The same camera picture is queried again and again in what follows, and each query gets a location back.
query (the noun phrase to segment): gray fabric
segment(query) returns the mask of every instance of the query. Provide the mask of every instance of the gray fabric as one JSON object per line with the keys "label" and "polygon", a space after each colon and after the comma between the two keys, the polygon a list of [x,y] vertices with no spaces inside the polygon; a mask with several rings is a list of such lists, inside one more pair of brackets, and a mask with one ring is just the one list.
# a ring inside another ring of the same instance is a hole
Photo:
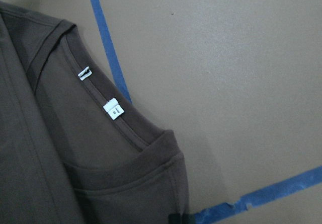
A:
{"label": "gray fabric", "polygon": [[[5,3],[0,14],[0,223],[164,224],[186,213],[173,131],[120,94],[76,25]],[[125,111],[114,121],[102,107],[112,98]]]}

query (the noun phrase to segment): blue painter's tape strip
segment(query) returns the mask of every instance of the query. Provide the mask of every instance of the blue painter's tape strip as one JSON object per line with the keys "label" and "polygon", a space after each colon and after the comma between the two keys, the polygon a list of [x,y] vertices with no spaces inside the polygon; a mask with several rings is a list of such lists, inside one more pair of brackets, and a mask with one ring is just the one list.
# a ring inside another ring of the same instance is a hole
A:
{"label": "blue painter's tape strip", "polygon": [[123,94],[123,96],[126,99],[128,99],[129,102],[132,102],[123,77],[122,69],[120,67],[119,61],[116,56],[116,52],[113,46],[109,28],[107,26],[107,23],[103,14],[100,0],[91,0],[91,3],[92,3],[95,18],[97,21],[97,25],[100,30],[105,53],[110,64],[115,85],[119,89],[119,91]]}
{"label": "blue painter's tape strip", "polygon": [[211,224],[322,183],[322,166],[194,214],[196,224]]}

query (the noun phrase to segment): white tag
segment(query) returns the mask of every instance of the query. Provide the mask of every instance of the white tag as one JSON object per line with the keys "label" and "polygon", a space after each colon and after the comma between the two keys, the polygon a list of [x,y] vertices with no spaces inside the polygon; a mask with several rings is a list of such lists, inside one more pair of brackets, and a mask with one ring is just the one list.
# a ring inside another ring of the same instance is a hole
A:
{"label": "white tag", "polygon": [[112,98],[104,106],[104,110],[110,115],[110,117],[115,120],[118,116],[124,113],[124,110],[119,105],[118,101],[115,98]]}
{"label": "white tag", "polygon": [[89,77],[92,74],[92,71],[90,70],[90,67],[87,66],[85,69],[83,69],[79,74],[78,77],[81,81],[85,80],[87,77]]}

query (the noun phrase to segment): beige floor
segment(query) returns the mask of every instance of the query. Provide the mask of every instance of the beige floor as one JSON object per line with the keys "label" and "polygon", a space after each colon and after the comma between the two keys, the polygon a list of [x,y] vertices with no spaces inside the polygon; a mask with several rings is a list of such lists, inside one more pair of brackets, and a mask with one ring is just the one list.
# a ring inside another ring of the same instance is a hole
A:
{"label": "beige floor", "polygon": [[[78,24],[89,0],[2,0]],[[191,211],[321,165],[322,0],[101,0],[133,104],[174,129]],[[221,223],[320,224],[322,185]]]}

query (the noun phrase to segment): t-shirt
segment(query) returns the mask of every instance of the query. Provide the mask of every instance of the t-shirt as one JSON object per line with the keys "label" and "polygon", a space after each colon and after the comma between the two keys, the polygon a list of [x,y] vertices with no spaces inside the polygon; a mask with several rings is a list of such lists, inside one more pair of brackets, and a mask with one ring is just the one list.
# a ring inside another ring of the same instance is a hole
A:
{"label": "t-shirt", "polygon": [[188,212],[174,132],[122,96],[75,24],[0,3],[0,99],[0,223],[165,224]]}

